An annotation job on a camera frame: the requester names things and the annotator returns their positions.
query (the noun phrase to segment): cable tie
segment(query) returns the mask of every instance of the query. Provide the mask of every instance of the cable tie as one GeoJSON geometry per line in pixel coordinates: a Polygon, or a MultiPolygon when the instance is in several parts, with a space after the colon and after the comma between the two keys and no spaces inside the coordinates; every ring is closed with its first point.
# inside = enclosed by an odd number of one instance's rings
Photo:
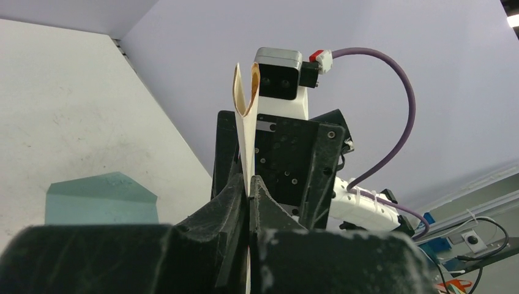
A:
{"type": "Polygon", "coordinates": [[[472,213],[472,211],[470,211],[469,209],[467,209],[467,212],[471,215],[472,219],[474,219],[474,222],[476,222],[476,225],[478,225],[478,221],[477,221],[477,217],[474,213],[472,213]]]}

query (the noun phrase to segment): ceiling light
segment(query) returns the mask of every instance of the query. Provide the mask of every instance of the ceiling light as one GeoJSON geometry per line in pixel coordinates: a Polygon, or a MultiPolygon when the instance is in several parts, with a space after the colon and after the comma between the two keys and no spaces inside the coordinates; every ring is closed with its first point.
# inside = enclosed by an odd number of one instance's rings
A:
{"type": "Polygon", "coordinates": [[[519,14],[512,15],[511,17],[508,17],[507,20],[511,28],[519,26],[519,14]]]}

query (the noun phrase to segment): camera lens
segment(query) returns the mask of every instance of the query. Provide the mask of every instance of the camera lens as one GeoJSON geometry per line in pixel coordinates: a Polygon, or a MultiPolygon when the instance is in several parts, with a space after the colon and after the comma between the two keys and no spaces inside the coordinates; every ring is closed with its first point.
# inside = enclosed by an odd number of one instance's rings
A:
{"type": "Polygon", "coordinates": [[[290,82],[287,81],[287,80],[282,80],[282,81],[281,81],[281,87],[283,87],[283,88],[289,88],[289,87],[290,87],[290,82]]]}
{"type": "Polygon", "coordinates": [[[261,84],[263,86],[269,86],[271,84],[271,80],[269,78],[261,78],[261,84]]]}

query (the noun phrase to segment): white connector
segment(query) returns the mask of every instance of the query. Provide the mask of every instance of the white connector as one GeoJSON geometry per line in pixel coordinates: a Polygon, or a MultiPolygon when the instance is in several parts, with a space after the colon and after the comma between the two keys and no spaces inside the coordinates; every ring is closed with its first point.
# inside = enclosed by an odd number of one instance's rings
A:
{"type": "Polygon", "coordinates": [[[319,74],[326,74],[332,69],[334,59],[332,58],[332,50],[318,50],[310,56],[310,62],[319,63],[319,74]]]}
{"type": "MultiPolygon", "coordinates": [[[[380,202],[360,195],[350,193],[346,190],[348,182],[339,177],[335,178],[335,198],[330,205],[330,217],[349,222],[366,230],[389,232],[396,229],[398,222],[398,211],[380,202]]],[[[377,198],[388,200],[384,194],[376,194],[377,198]]]]}

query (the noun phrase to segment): paper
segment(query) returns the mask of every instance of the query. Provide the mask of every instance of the paper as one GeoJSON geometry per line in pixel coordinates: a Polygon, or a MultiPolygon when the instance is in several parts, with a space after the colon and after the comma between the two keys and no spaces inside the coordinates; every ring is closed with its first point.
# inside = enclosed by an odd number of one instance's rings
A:
{"type": "Polygon", "coordinates": [[[250,192],[250,179],[254,175],[254,149],[256,140],[256,120],[258,115],[258,94],[260,92],[260,67],[252,65],[250,102],[245,106],[245,94],[240,73],[240,64],[234,69],[233,100],[236,116],[236,129],[240,147],[240,159],[244,174],[245,192],[250,192]]]}

